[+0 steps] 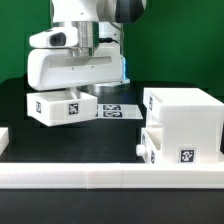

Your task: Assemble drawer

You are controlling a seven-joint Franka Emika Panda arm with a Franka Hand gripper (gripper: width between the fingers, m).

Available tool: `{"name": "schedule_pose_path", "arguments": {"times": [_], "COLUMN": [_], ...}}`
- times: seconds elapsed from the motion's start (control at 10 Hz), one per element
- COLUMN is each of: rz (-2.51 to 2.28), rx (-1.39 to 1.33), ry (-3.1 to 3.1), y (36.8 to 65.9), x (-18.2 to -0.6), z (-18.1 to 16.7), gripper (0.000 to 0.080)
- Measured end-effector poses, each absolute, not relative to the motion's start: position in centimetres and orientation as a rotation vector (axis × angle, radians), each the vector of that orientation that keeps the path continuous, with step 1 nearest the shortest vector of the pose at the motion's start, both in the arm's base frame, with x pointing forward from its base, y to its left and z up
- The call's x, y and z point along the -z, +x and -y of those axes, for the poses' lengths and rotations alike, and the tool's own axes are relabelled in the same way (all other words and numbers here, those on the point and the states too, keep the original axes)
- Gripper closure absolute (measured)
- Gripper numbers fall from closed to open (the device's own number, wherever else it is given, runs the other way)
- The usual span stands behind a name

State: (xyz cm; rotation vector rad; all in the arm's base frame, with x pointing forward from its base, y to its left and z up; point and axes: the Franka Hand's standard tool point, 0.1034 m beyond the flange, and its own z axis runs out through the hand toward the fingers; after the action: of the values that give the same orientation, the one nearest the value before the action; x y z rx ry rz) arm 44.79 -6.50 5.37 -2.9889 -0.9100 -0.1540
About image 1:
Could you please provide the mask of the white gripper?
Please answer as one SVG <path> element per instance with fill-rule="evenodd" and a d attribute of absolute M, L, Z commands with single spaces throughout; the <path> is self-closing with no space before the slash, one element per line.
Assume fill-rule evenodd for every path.
<path fill-rule="evenodd" d="M 38 91 L 118 82 L 123 62 L 118 45 L 100 45 L 93 56 L 73 56 L 70 49 L 35 49 L 28 57 L 28 83 Z M 76 88 L 69 89 L 80 98 Z"/>

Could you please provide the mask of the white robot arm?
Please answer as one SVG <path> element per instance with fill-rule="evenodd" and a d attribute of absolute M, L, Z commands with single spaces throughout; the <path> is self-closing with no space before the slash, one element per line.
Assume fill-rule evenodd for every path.
<path fill-rule="evenodd" d="M 29 85 L 38 91 L 121 83 L 123 35 L 107 31 L 133 23 L 147 0 L 50 0 L 52 27 L 29 38 Z"/>

